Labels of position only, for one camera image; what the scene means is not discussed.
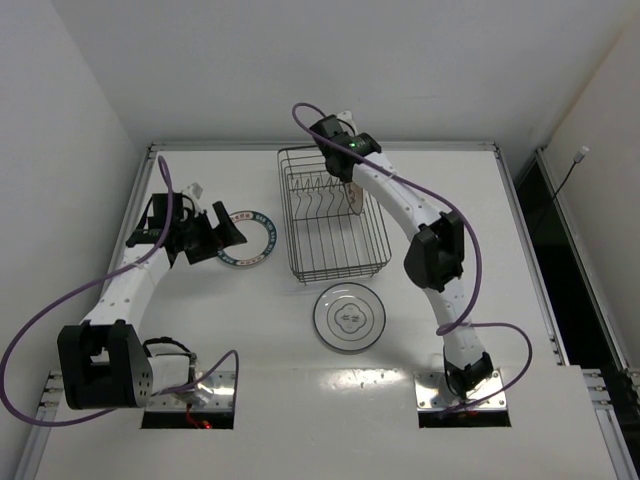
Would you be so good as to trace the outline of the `green rimmed white plate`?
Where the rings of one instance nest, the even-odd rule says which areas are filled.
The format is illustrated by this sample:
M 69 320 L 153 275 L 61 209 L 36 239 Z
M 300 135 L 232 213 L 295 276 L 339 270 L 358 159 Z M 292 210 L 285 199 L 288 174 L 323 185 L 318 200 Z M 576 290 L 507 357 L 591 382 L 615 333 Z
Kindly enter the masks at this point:
M 265 214 L 253 210 L 241 210 L 230 215 L 233 223 L 253 222 L 260 225 L 264 230 L 262 240 L 248 239 L 248 243 L 259 247 L 259 252 L 250 258 L 241 258 L 238 254 L 229 255 L 225 250 L 221 250 L 218 259 L 232 267 L 248 268 L 264 261 L 274 250 L 277 242 L 277 230 L 274 222 Z

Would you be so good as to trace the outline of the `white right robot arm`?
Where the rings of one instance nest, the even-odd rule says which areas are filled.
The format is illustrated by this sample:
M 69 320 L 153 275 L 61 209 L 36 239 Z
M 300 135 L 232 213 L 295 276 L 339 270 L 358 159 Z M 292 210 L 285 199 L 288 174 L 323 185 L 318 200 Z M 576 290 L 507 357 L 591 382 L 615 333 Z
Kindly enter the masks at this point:
M 349 134 L 335 115 L 320 119 L 308 132 L 328 173 L 372 196 L 406 235 L 404 270 L 435 314 L 448 387 L 466 398 L 493 371 L 491 357 L 470 324 L 482 275 L 477 235 L 451 202 L 399 175 L 370 135 Z

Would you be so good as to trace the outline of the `orange sunburst pattern plate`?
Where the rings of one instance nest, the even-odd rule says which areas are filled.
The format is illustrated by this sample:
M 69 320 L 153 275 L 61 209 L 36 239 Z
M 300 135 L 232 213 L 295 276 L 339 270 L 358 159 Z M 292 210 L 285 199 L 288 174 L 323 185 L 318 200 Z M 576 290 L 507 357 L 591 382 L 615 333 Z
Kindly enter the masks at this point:
M 348 211 L 353 215 L 360 215 L 363 211 L 363 189 L 353 182 L 345 183 L 344 190 L 348 202 Z

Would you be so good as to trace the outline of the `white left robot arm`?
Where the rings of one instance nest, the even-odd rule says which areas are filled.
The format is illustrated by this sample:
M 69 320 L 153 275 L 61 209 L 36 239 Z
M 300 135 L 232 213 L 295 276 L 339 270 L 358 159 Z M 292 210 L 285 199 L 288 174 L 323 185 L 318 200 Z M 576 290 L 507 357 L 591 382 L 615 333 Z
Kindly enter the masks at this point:
M 206 210 L 189 191 L 152 195 L 96 306 L 58 335 L 69 407 L 142 408 L 156 394 L 190 388 L 195 354 L 151 355 L 139 338 L 145 311 L 179 257 L 194 265 L 246 241 L 221 201 Z

